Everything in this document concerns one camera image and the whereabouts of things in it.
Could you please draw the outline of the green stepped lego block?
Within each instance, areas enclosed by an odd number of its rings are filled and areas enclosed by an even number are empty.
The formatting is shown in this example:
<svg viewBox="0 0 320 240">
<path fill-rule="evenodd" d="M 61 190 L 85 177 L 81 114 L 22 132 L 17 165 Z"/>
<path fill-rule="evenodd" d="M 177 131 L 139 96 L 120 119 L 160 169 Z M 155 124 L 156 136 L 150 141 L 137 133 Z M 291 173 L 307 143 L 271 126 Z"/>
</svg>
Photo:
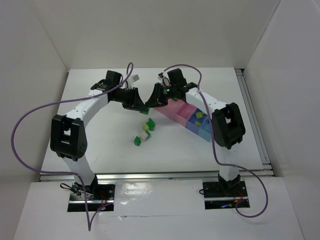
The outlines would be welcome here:
<svg viewBox="0 0 320 240">
<path fill-rule="evenodd" d="M 139 111 L 141 114 L 143 114 L 143 115 L 148 115 L 149 114 L 149 112 L 150 112 L 150 108 L 149 107 L 147 107 L 146 109 L 144 109 L 144 110 L 140 110 Z"/>
</svg>

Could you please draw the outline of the small green curved lego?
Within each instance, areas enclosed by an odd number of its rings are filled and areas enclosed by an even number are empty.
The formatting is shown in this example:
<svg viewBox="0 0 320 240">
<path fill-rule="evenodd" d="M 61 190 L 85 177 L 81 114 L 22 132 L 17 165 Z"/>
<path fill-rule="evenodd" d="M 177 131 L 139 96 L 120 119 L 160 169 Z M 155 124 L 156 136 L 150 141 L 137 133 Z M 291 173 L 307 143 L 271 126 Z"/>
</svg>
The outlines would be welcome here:
<svg viewBox="0 0 320 240">
<path fill-rule="evenodd" d="M 134 141 L 133 141 L 133 143 L 134 143 L 134 145 L 135 146 L 139 146 L 140 144 L 141 144 L 141 139 L 140 139 L 140 137 L 139 136 L 136 136 L 135 137 L 135 139 L 134 139 Z"/>
</svg>

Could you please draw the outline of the lime square lego front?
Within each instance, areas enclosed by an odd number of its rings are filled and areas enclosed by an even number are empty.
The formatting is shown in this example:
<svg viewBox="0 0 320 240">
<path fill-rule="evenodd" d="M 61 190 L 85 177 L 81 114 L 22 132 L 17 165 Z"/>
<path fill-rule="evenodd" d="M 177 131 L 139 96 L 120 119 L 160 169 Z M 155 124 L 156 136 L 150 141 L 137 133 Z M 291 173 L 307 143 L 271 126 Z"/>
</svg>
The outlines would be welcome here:
<svg viewBox="0 0 320 240">
<path fill-rule="evenodd" d="M 195 113 L 195 116 L 196 116 L 197 119 L 203 118 L 202 112 L 196 112 L 196 113 Z"/>
</svg>

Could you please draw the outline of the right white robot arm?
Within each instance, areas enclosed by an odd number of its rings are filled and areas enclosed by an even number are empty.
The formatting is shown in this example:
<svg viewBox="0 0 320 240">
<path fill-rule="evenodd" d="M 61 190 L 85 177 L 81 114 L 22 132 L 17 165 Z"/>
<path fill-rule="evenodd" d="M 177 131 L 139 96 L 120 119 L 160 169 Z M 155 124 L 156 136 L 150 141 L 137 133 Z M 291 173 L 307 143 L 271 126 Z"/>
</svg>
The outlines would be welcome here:
<svg viewBox="0 0 320 240">
<path fill-rule="evenodd" d="M 154 85 L 146 105 L 160 108 L 169 100 L 178 99 L 192 105 L 207 115 L 213 156 L 220 166 L 218 185 L 224 194 L 235 191 L 241 181 L 239 148 L 246 133 L 239 106 L 227 104 L 205 93 L 198 83 L 187 82 L 181 69 L 158 74 L 159 83 Z"/>
</svg>

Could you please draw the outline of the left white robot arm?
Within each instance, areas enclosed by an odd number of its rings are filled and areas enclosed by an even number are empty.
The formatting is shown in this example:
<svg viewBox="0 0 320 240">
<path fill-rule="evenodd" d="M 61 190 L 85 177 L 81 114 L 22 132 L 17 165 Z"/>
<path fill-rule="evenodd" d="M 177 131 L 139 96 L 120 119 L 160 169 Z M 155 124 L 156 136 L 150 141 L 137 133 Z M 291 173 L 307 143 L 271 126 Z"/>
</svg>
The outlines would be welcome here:
<svg viewBox="0 0 320 240">
<path fill-rule="evenodd" d="M 138 88 L 133 84 L 140 78 L 130 75 L 121 81 L 119 72 L 108 70 L 106 77 L 95 83 L 88 93 L 88 99 L 81 101 L 64 115 L 55 115 L 51 121 L 50 149 L 62 158 L 75 175 L 76 185 L 84 183 L 86 190 L 93 194 L 98 185 L 96 174 L 91 170 L 85 153 L 88 148 L 86 126 L 109 102 L 122 103 L 127 110 L 147 111 L 140 98 Z M 115 88 L 123 83 L 124 88 Z"/>
</svg>

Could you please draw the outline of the large pink bin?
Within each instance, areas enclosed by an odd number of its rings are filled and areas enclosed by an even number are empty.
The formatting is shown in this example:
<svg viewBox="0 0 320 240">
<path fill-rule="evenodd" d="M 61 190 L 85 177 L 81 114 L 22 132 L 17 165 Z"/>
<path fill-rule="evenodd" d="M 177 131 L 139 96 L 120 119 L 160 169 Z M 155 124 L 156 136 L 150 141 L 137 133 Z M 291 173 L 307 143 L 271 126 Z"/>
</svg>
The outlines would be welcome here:
<svg viewBox="0 0 320 240">
<path fill-rule="evenodd" d="M 166 106 L 155 107 L 153 109 L 174 121 L 177 112 L 182 108 L 184 104 L 185 102 L 182 100 L 175 101 L 175 100 L 169 99 L 168 104 Z"/>
</svg>

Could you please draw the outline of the green curved lego top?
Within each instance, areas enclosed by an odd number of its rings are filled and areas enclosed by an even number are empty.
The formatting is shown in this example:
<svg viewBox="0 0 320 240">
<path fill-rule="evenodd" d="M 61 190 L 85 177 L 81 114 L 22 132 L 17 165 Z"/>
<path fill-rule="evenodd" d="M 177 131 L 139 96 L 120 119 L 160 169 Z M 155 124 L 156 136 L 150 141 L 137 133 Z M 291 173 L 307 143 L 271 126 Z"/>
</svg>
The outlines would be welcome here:
<svg viewBox="0 0 320 240">
<path fill-rule="evenodd" d="M 154 128 L 155 127 L 155 122 L 149 118 L 148 121 L 146 122 L 149 128 Z"/>
</svg>

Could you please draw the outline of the pale yellow curved lego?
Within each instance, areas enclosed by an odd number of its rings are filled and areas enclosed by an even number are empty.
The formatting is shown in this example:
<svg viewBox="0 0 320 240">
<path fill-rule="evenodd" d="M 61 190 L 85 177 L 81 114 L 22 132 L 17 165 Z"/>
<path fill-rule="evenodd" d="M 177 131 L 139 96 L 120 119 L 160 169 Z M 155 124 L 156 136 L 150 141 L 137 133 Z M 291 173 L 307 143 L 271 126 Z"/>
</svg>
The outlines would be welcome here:
<svg viewBox="0 0 320 240">
<path fill-rule="evenodd" d="M 143 124 L 142 124 L 142 128 L 143 128 L 143 130 L 144 131 L 149 131 L 149 126 L 148 126 L 148 124 L 146 123 L 146 122 L 144 122 Z"/>
</svg>

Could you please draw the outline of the small pink bin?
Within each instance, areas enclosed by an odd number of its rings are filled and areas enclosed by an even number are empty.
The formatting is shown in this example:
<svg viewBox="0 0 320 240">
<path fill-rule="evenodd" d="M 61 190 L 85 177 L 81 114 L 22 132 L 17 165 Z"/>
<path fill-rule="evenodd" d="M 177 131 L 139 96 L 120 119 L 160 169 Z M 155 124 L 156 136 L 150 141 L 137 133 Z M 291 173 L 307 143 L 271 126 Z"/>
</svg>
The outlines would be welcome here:
<svg viewBox="0 0 320 240">
<path fill-rule="evenodd" d="M 186 127 L 189 118 L 193 115 L 195 110 L 196 107 L 194 105 L 184 103 L 174 115 L 174 121 L 183 127 Z"/>
</svg>

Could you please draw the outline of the green lego on white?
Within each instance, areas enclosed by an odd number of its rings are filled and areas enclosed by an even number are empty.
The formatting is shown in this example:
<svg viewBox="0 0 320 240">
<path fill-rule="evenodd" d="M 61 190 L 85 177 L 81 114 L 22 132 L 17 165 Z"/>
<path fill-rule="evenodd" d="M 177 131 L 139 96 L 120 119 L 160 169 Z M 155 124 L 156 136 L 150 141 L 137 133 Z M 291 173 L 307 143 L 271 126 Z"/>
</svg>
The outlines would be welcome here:
<svg viewBox="0 0 320 240">
<path fill-rule="evenodd" d="M 150 137 L 151 137 L 150 132 L 149 132 L 149 131 L 145 131 L 145 132 L 146 132 L 146 134 L 147 134 L 147 138 L 150 138 Z"/>
</svg>

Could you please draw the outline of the white lego brick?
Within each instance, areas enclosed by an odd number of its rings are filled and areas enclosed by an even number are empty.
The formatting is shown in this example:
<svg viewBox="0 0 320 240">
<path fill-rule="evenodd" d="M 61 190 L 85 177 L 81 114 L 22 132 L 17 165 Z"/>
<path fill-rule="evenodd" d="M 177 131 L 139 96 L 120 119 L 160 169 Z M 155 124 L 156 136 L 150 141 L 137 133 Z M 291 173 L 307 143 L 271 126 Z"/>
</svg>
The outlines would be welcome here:
<svg viewBox="0 0 320 240">
<path fill-rule="evenodd" d="M 139 135 L 140 139 L 142 142 L 145 142 L 148 138 L 147 138 L 147 134 L 146 131 L 142 131 Z"/>
</svg>

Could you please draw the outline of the purple bin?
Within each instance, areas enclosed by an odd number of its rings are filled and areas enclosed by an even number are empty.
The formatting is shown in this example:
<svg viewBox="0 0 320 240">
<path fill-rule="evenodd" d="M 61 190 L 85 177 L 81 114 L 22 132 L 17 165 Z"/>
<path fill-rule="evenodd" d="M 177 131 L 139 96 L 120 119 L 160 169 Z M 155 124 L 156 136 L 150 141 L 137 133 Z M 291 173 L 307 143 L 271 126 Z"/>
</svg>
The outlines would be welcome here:
<svg viewBox="0 0 320 240">
<path fill-rule="evenodd" d="M 205 123 L 207 118 L 208 116 L 206 113 L 196 108 L 193 114 L 187 120 L 185 128 L 198 135 L 201 126 Z"/>
</svg>

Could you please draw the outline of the light blue bin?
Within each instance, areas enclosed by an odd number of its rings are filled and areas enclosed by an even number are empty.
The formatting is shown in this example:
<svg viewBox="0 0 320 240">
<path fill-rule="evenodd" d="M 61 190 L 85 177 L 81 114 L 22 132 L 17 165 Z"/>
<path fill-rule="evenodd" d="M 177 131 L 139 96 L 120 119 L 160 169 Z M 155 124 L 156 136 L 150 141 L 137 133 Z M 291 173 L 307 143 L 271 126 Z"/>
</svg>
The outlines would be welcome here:
<svg viewBox="0 0 320 240">
<path fill-rule="evenodd" d="M 199 128 L 198 136 L 200 136 L 207 142 L 212 141 L 210 123 L 207 119 L 202 123 L 201 127 Z"/>
</svg>

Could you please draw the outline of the aluminium rail front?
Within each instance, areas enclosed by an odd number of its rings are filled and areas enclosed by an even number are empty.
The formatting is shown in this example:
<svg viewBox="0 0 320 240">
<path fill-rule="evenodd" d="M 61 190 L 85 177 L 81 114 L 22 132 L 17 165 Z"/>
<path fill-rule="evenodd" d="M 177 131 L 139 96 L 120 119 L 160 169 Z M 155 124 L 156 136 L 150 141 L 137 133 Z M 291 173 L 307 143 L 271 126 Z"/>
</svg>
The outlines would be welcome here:
<svg viewBox="0 0 320 240">
<path fill-rule="evenodd" d="M 212 179 L 218 177 L 218 171 L 185 172 L 142 172 L 142 173 L 97 173 L 99 182 L 142 181 L 142 180 L 184 180 Z"/>
</svg>

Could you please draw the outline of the aluminium rail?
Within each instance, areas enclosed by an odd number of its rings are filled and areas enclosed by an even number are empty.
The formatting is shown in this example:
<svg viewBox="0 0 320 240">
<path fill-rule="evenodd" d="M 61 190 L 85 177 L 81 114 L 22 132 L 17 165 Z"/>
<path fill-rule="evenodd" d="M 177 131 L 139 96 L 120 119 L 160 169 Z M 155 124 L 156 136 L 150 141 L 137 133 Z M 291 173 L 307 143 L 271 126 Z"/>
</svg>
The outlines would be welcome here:
<svg viewBox="0 0 320 240">
<path fill-rule="evenodd" d="M 239 87 L 241 90 L 241 94 L 244 100 L 244 105 L 246 107 L 248 118 L 250 121 L 250 125 L 253 131 L 254 139 L 257 144 L 257 149 L 259 152 L 259 156 L 262 163 L 262 170 L 259 170 L 260 173 L 258 173 L 258 176 L 264 176 L 264 177 L 271 177 L 275 176 L 275 173 L 273 171 L 272 164 L 270 162 L 269 155 L 267 153 L 267 148 L 265 145 L 265 141 L 262 136 L 262 132 L 257 120 L 257 116 L 255 113 L 255 109 L 252 103 L 252 99 L 249 93 L 249 89 L 244 77 L 244 69 L 241 68 L 235 68 L 235 75 L 239 83 Z"/>
<path fill-rule="evenodd" d="M 97 173 L 99 182 L 142 181 L 142 180 L 184 180 L 212 179 L 218 177 L 218 171 L 185 172 L 142 172 L 142 173 Z"/>
</svg>

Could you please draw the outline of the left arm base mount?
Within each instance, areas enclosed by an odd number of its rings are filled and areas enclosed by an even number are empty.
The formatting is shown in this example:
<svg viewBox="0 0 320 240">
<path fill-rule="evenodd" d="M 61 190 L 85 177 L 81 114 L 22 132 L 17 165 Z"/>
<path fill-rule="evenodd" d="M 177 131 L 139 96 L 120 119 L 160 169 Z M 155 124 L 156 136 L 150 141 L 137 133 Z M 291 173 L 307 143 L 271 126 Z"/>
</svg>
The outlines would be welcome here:
<svg viewBox="0 0 320 240">
<path fill-rule="evenodd" d="M 73 183 L 71 186 L 61 183 L 60 187 L 70 190 L 67 212 L 85 212 L 85 194 L 82 186 L 77 183 Z M 101 208 L 101 212 L 113 212 L 114 211 L 114 199 L 115 199 L 115 183 L 98 184 L 95 192 L 86 192 L 87 205 L 89 212 L 96 212 Z"/>
</svg>

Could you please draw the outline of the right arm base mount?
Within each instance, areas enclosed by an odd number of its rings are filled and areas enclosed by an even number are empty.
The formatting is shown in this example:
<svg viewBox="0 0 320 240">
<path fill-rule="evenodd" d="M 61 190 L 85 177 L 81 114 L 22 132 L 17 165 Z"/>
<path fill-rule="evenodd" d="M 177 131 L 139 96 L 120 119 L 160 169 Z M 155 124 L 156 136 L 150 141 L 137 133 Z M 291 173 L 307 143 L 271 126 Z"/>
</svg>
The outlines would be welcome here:
<svg viewBox="0 0 320 240">
<path fill-rule="evenodd" d="M 204 197 L 204 207 L 206 210 L 213 209 L 234 209 L 249 208 L 250 202 L 244 181 L 228 192 L 224 192 L 217 181 L 203 182 L 202 189 L 198 191 Z"/>
</svg>

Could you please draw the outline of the aluminium rail right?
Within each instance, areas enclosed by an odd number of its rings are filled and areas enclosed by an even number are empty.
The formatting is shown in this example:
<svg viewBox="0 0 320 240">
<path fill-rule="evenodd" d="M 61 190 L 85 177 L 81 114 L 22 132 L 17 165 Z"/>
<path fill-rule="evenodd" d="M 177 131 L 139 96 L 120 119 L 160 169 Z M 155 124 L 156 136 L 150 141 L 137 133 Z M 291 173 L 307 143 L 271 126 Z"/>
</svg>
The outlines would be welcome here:
<svg viewBox="0 0 320 240">
<path fill-rule="evenodd" d="M 249 89 L 244 77 L 244 69 L 241 68 L 235 68 L 235 75 L 239 83 L 239 87 L 241 90 L 241 94 L 244 100 L 244 105 L 246 107 L 248 118 L 250 121 L 250 125 L 253 131 L 254 139 L 257 144 L 257 149 L 259 152 L 259 156 L 262 163 L 262 170 L 259 170 L 260 173 L 258 173 L 258 176 L 264 176 L 264 177 L 271 177 L 275 176 L 275 173 L 273 171 L 272 164 L 270 162 L 269 155 L 267 153 L 267 148 L 265 145 L 265 141 L 262 136 L 262 132 L 257 120 L 257 116 L 255 113 L 255 109 L 252 103 L 252 99 L 249 93 Z"/>
</svg>

